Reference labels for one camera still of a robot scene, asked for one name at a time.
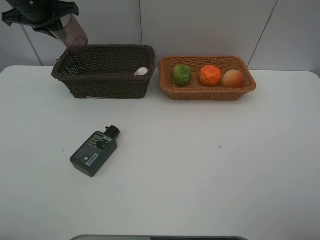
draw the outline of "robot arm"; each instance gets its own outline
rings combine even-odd
[[[59,0],[6,0],[13,9],[2,13],[2,21],[31,26],[34,31],[61,41],[67,48],[82,48],[88,37],[74,15],[79,15],[75,2]]]

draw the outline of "basket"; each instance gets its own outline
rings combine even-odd
[[[134,76],[141,67],[148,73]],[[52,76],[75,98],[142,99],[155,67],[155,51],[150,46],[88,45],[76,52],[67,49]]]
[[[174,83],[173,69],[176,65],[189,66],[192,80],[189,85],[181,87]],[[230,70],[240,71],[245,83],[241,88],[226,88],[219,83],[217,86],[204,86],[199,81],[199,72],[205,65],[215,65],[222,76]],[[173,100],[213,100],[236,101],[244,94],[256,89],[256,82],[245,63],[235,56],[165,56],[159,62],[160,86]]]

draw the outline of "peach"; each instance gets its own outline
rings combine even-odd
[[[244,75],[237,70],[228,71],[222,79],[225,88],[241,88],[245,84]]]

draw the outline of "white table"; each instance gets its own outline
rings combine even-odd
[[[0,239],[320,238],[320,79],[251,71],[236,102],[76,99],[51,67],[0,74]],[[117,126],[95,177],[69,159]]]

